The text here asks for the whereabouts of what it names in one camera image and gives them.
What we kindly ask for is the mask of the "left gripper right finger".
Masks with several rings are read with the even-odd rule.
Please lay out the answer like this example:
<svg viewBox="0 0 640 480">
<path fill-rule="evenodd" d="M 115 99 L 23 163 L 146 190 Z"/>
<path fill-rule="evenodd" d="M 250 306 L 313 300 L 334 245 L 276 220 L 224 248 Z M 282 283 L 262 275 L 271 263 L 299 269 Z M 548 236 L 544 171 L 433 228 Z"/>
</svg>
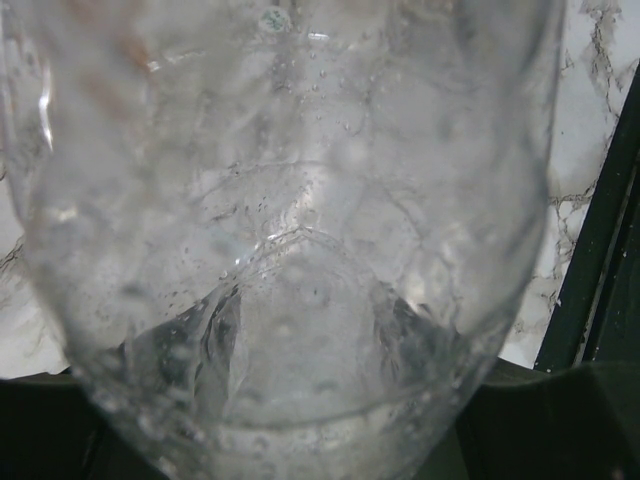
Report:
<svg viewBox="0 0 640 480">
<path fill-rule="evenodd" d="M 500 360 L 456 430 L 472 479 L 636 479 L 639 367 L 543 373 Z"/>
</svg>

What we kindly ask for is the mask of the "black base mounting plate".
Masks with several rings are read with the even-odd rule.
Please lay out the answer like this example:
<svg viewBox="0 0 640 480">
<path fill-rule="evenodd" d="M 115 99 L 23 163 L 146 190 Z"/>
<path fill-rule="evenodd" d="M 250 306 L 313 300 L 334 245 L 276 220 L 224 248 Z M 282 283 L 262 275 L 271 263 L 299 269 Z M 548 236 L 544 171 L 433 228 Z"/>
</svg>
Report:
<svg viewBox="0 0 640 480">
<path fill-rule="evenodd" d="M 592 330 L 615 237 L 637 171 L 639 72 L 633 73 L 622 112 L 597 179 L 585 220 L 533 369 L 553 373 L 579 360 Z"/>
</svg>

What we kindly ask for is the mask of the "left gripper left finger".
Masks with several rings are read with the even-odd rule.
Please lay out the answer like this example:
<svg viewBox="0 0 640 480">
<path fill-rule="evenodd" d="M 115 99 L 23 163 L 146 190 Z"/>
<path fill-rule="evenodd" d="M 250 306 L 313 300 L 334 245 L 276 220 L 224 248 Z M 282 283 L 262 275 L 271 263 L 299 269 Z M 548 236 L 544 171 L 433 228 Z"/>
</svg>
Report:
<svg viewBox="0 0 640 480">
<path fill-rule="evenodd" d="M 163 479 L 68 372 L 1 382 L 3 479 Z"/>
</svg>

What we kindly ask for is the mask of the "white bottle cap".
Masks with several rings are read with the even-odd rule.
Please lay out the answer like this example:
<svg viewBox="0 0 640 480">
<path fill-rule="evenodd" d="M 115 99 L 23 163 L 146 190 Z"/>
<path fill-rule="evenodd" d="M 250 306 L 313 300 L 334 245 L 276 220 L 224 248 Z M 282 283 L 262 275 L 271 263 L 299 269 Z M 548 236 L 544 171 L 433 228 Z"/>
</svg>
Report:
<svg viewBox="0 0 640 480">
<path fill-rule="evenodd" d="M 268 34 L 287 33 L 291 29 L 291 18 L 284 8 L 270 5 L 261 13 L 258 26 Z"/>
</svg>

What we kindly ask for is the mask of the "clear plastic bottle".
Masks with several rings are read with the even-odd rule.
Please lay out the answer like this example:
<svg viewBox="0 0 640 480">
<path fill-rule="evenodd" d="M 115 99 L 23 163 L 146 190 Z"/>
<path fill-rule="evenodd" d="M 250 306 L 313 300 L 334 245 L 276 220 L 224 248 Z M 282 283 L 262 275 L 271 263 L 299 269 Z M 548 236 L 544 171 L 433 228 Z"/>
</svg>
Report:
<svg viewBox="0 0 640 480">
<path fill-rule="evenodd" d="M 412 478 L 535 268 L 565 11 L 3 2 L 28 277 L 109 424 L 172 479 Z"/>
</svg>

